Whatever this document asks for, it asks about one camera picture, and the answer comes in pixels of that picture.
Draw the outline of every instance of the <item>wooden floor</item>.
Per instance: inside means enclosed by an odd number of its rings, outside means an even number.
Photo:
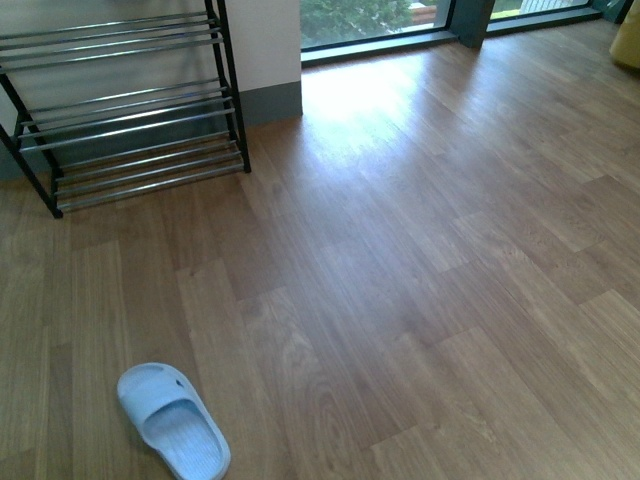
[[[69,214],[0,187],[0,477],[163,479],[173,364],[229,480],[640,478],[640,77],[604,21],[307,70],[254,173]]]

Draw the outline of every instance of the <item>glass window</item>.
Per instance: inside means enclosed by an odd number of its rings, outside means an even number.
[[[302,49],[444,27],[450,0],[301,0]]]
[[[587,5],[589,0],[496,0],[491,20]]]

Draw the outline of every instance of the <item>metal shoe rack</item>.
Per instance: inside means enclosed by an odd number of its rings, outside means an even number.
[[[2,143],[54,217],[159,188],[251,171],[225,2],[216,3],[217,13],[212,0],[205,0],[205,10],[199,12],[0,36],[0,83],[18,112],[13,132],[0,128]],[[145,55],[187,47],[212,47],[215,78],[30,109],[10,78],[34,69],[62,68],[67,74],[85,62],[134,55],[144,65]],[[153,137],[154,131],[190,122],[211,125],[195,138],[89,155],[72,163],[57,158],[58,149],[99,151],[92,149],[96,142],[127,144],[131,136]],[[30,155],[46,159],[49,188],[29,166]]]

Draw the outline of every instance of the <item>light blue slipper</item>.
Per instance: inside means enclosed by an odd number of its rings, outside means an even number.
[[[142,439],[180,480],[220,480],[231,452],[193,385],[163,363],[144,363],[118,381],[118,398]]]

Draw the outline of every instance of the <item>green foliage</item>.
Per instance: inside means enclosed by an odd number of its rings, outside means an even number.
[[[411,0],[302,0],[302,47],[397,32],[411,25]]]
[[[493,7],[494,13],[519,10],[522,6],[522,0],[496,0],[496,4]]]

